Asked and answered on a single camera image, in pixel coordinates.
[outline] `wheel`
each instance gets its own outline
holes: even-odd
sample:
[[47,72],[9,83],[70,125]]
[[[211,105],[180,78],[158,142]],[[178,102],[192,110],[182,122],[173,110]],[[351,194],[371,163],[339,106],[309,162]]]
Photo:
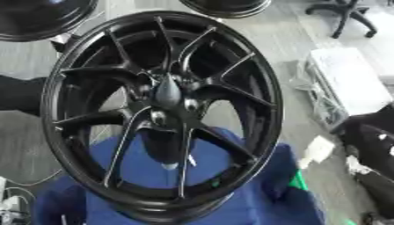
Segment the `wheel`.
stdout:
[[246,18],[262,12],[272,0],[180,0],[193,11],[214,18]]
[[[124,104],[101,110],[118,91]],[[237,110],[245,144],[202,122],[217,100]],[[50,148],[77,182],[130,218],[183,224],[216,210],[264,169],[281,132],[282,108],[273,70],[241,34],[210,18],[149,11],[107,21],[69,48],[47,79],[41,118]],[[108,166],[87,147],[99,125],[120,127]],[[124,162],[127,152],[138,150],[134,140],[144,142],[159,175],[176,168],[173,185],[145,185],[121,169],[131,164]],[[188,160],[199,140],[223,152],[228,165],[190,183]],[[132,171],[157,178],[143,168]]]
[[35,41],[65,33],[94,11],[98,0],[0,1],[0,40]]
[[334,39],[337,39],[341,34],[342,34],[341,32],[335,32],[335,33],[332,35],[332,37],[333,37]]
[[365,34],[365,37],[370,39],[370,38],[374,37],[376,33],[377,32],[375,32],[375,31],[369,31]]
[[313,13],[313,10],[312,10],[312,9],[307,9],[307,10],[305,11],[305,13],[306,13],[307,15],[310,15],[310,14]]

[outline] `blue fabric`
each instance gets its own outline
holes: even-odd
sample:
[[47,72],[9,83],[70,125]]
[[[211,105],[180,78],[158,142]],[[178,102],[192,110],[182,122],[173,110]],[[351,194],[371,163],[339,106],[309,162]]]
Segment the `blue fabric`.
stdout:
[[[222,130],[232,141],[242,144],[233,133]],[[116,138],[101,142],[91,148],[94,158],[107,167],[111,159]],[[227,168],[230,158],[226,151],[208,142],[197,141],[192,152],[196,167],[190,167],[187,183],[197,184],[213,177]],[[190,225],[320,225],[324,224],[321,212],[316,208],[309,192],[288,187],[297,167],[289,145],[279,144],[264,170],[251,182],[235,191],[233,197],[212,214]],[[128,182],[138,185],[169,188],[175,186],[175,171],[166,171],[153,161],[144,150],[140,136],[130,146],[121,166],[121,175]],[[86,218],[87,224],[143,224],[130,220],[114,212],[98,196],[85,192],[72,179],[65,177],[43,192],[35,204],[34,224],[57,225],[59,218],[66,214],[69,221],[76,222]]]

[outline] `rim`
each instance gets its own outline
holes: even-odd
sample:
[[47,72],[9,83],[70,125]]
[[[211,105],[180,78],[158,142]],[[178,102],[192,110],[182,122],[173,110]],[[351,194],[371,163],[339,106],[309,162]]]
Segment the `rim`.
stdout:
[[219,10],[217,8],[210,8],[208,5],[201,5],[197,3],[197,1],[193,0],[180,0],[180,2],[194,11],[198,11],[201,14],[215,18],[247,18],[262,12],[271,4],[271,0],[266,0],[262,1],[260,4],[253,5],[248,9],[242,8],[234,10],[234,8],[229,8]]
[[30,31],[28,33],[23,33],[20,35],[0,33],[0,40],[11,42],[28,42],[44,40],[62,33],[66,33],[83,23],[84,20],[87,19],[94,12],[97,4],[98,0],[89,0],[85,4],[85,6],[79,6],[78,9],[74,9],[70,11],[70,13],[68,13],[67,15],[63,15],[63,18],[55,18],[55,22],[53,24],[48,24],[46,30]]
[[[148,55],[152,62],[137,61],[134,54],[138,51],[131,48],[133,43],[141,46],[139,41],[145,40],[152,41],[145,42],[146,47],[156,43],[155,49],[161,49]],[[209,59],[212,55],[216,58],[215,69],[206,66],[212,61]],[[204,57],[207,57],[205,61],[199,62]],[[247,69],[249,78],[238,74],[243,74],[245,68],[251,68]],[[234,82],[250,92],[236,87]],[[69,84],[79,85],[79,88],[71,89]],[[141,91],[145,85],[150,86],[150,91]],[[120,87],[127,90],[128,106],[97,112]],[[76,90],[84,92],[78,95],[79,100],[71,97]],[[163,95],[177,100],[160,99]],[[68,99],[72,100],[72,109]],[[198,107],[185,107],[186,99],[195,100]],[[229,100],[237,110],[243,124],[245,145],[229,141],[201,122],[209,106],[219,99]],[[163,112],[168,122],[156,121],[152,108]],[[190,209],[194,211],[192,218],[211,212],[235,189],[259,173],[272,154],[281,131],[282,99],[271,67],[242,35],[209,18],[184,12],[150,11],[108,21],[89,31],[71,47],[56,63],[47,80],[41,115],[51,149],[75,180],[113,203],[115,208],[121,208],[119,210],[127,216],[157,221],[157,217],[167,218],[167,213],[174,211],[182,214]],[[113,157],[108,171],[84,150],[84,146],[89,145],[90,130],[82,127],[97,124],[124,126],[123,142],[118,143],[115,151],[120,157]],[[182,148],[175,156],[179,160],[177,187],[152,189],[121,181],[121,156],[137,130],[180,134],[177,140]],[[222,181],[216,188],[211,185],[212,179],[194,186],[185,183],[187,157],[196,137],[191,138],[192,134],[225,149],[234,160],[234,166],[215,177]],[[152,210],[160,211],[161,215],[152,214]],[[141,211],[142,219],[137,216]]]

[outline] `gray carpet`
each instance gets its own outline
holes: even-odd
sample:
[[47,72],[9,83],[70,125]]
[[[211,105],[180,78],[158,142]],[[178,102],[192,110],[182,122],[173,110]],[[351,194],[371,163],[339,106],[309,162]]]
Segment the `gray carpet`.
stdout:
[[[301,157],[312,139],[321,134],[335,141],[312,119],[312,110],[303,93],[294,91],[288,80],[296,72],[297,62],[310,50],[320,47],[357,47],[379,75],[394,74],[394,10],[384,0],[366,0],[372,5],[368,17],[379,33],[371,40],[363,37],[367,29],[350,21],[338,40],[330,38],[338,18],[322,12],[312,16],[304,10],[318,0],[274,0],[265,11],[251,18],[224,20],[254,43],[272,64],[281,82],[285,99],[285,120],[281,141],[293,146]],[[190,11],[177,0],[116,0],[100,2],[91,21],[77,33],[106,19],[136,11],[166,9]],[[0,74],[18,78],[47,76],[56,61],[56,53],[47,41],[32,43],[0,42]],[[206,121],[240,133],[233,110],[225,103],[216,105]],[[32,182],[59,169],[45,143],[37,119],[18,112],[0,112],[0,175],[19,182]],[[346,173],[344,153],[338,146],[320,165],[312,164],[303,175],[325,212],[327,224],[360,222],[360,214],[373,210],[365,191]]]

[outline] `chair wheel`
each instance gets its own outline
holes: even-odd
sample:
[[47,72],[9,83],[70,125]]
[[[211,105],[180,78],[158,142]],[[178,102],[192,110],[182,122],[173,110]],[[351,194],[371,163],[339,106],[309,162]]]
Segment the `chair wheel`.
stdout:
[[335,32],[335,33],[332,35],[332,38],[337,39],[341,34],[342,34],[341,32]]
[[307,10],[305,11],[305,13],[306,13],[307,15],[310,15],[310,14],[313,13],[313,10],[312,10],[312,9],[307,9]]
[[359,10],[361,14],[365,14],[369,9]]
[[374,37],[376,33],[377,33],[377,32],[375,32],[375,31],[367,32],[367,33],[365,34],[365,37],[367,37],[367,38],[370,39],[370,38]]

